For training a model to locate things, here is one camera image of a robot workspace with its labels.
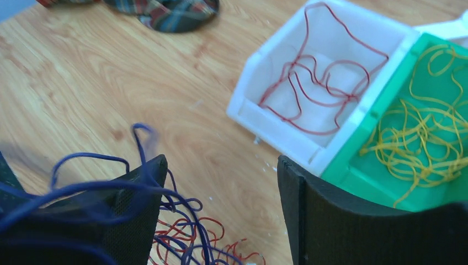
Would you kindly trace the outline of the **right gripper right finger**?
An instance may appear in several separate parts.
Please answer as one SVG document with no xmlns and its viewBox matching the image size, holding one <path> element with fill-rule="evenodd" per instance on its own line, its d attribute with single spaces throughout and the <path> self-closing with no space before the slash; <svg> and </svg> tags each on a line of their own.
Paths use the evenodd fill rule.
<svg viewBox="0 0 468 265">
<path fill-rule="evenodd" d="M 278 157 L 293 264 L 466 264 L 467 202 L 412 213 L 352 195 Z"/>
</svg>

